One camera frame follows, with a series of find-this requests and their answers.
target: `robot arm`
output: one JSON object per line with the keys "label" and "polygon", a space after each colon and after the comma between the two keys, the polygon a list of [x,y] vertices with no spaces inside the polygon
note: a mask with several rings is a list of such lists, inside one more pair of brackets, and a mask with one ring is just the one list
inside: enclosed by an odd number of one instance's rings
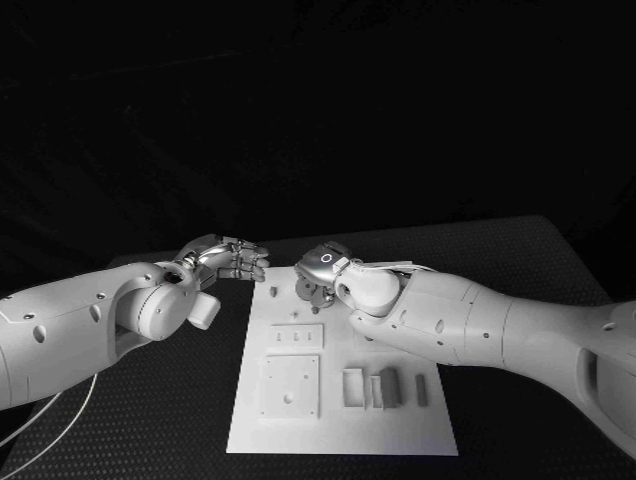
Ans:
{"label": "robot arm", "polygon": [[171,262],[132,263],[33,287],[0,300],[0,410],[66,390],[186,319],[207,329],[216,278],[264,281],[268,252],[206,235]]}
{"label": "robot arm", "polygon": [[353,329],[411,354],[542,382],[636,459],[636,301],[536,302],[424,268],[375,269],[330,243],[295,265],[298,295],[305,284],[323,290],[310,298],[336,295],[352,308]]}

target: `textured table surface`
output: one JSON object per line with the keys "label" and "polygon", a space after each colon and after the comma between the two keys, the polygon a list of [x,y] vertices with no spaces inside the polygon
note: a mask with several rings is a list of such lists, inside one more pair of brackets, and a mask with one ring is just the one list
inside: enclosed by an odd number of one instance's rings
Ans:
{"label": "textured table surface", "polygon": [[[610,301],[539,216],[264,242],[272,266],[292,265],[327,240],[365,261],[409,259],[507,295],[571,305]],[[170,260],[174,253],[118,257],[111,267]],[[207,293],[222,302],[210,330],[186,322],[164,342],[134,350],[99,374],[72,430],[13,478],[636,478],[636,461],[569,402],[533,380],[477,367],[439,366],[460,457],[226,454],[252,284],[219,280]],[[56,438],[89,385],[65,392],[23,433],[1,475]]]}

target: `black background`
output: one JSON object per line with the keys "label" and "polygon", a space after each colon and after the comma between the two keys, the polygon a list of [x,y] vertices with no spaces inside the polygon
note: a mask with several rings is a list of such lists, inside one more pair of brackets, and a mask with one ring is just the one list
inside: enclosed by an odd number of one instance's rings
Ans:
{"label": "black background", "polygon": [[0,3],[0,296],[206,233],[542,214],[636,298],[636,6],[217,3]]}

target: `white board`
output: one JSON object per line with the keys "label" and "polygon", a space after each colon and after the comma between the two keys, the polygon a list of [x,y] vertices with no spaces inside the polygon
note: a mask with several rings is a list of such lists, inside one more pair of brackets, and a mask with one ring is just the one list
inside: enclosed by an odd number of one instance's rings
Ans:
{"label": "white board", "polygon": [[[337,301],[314,315],[310,302],[295,295],[295,281],[292,267],[268,268],[266,281],[255,285],[226,452],[458,455],[437,364],[382,345],[367,349],[347,321],[349,307]],[[291,324],[323,325],[321,350],[281,347],[278,353],[271,348],[271,327]],[[264,362],[277,355],[318,357],[317,419],[262,418]],[[379,410],[372,407],[370,376],[386,367],[398,371],[403,405]],[[365,410],[343,409],[346,369],[363,371]],[[427,407],[418,406],[418,374],[425,376]]]}

